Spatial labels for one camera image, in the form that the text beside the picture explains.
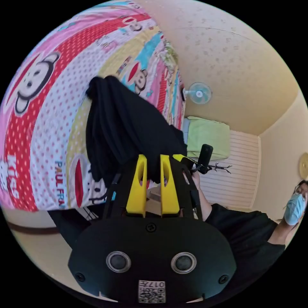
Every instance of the black jacket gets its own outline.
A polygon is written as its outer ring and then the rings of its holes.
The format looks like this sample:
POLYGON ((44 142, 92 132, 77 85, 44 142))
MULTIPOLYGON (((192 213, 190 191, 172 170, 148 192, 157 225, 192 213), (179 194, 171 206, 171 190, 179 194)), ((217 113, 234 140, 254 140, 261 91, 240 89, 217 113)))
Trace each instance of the black jacket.
POLYGON ((86 94, 92 100, 86 146, 96 182, 103 178, 108 188, 120 166, 143 154, 148 179, 159 183, 160 154, 187 155, 183 133, 116 77, 94 77, 86 94))

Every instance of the green blanket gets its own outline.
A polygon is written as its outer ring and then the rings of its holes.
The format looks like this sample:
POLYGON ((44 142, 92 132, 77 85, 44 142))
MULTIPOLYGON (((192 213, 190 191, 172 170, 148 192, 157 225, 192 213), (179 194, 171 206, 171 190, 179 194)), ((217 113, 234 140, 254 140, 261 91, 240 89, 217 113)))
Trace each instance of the green blanket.
POLYGON ((213 147, 211 160, 228 158, 230 155, 230 127, 225 123, 189 116, 187 140, 188 157, 199 157, 203 144, 213 147))

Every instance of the eyeglasses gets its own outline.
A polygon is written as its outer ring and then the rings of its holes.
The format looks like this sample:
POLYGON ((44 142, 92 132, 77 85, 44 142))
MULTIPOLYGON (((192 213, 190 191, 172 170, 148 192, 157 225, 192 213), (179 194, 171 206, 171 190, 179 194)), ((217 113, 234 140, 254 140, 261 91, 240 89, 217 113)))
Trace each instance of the eyeglasses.
POLYGON ((294 194, 295 195, 299 195, 299 194, 304 194, 304 193, 308 193, 308 190, 303 189, 301 186, 297 185, 294 189, 294 194))

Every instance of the black cloth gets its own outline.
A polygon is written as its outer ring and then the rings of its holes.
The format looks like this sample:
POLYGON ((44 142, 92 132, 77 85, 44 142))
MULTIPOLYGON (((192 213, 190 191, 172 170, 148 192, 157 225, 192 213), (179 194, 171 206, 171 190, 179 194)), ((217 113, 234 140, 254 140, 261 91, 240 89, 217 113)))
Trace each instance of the black cloth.
POLYGON ((86 147, 96 182, 103 178, 109 187, 120 166, 143 154, 148 179, 160 183, 160 154, 187 156, 183 132, 116 77, 94 77, 86 94, 92 100, 86 147))
POLYGON ((213 204, 206 222, 226 237, 237 266, 225 289, 205 300, 210 307, 240 293, 260 278, 284 252, 285 245, 268 243, 277 223, 259 211, 246 213, 213 204))

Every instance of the wall fan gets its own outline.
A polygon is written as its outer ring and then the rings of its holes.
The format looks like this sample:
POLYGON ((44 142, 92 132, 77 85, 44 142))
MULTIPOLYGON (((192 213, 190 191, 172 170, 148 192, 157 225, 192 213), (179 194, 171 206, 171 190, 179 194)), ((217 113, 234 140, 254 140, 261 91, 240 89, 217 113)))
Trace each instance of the wall fan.
POLYGON ((194 103, 198 105, 206 104, 212 97, 211 89, 202 82, 193 83, 188 90, 182 89, 183 100, 189 97, 194 103))

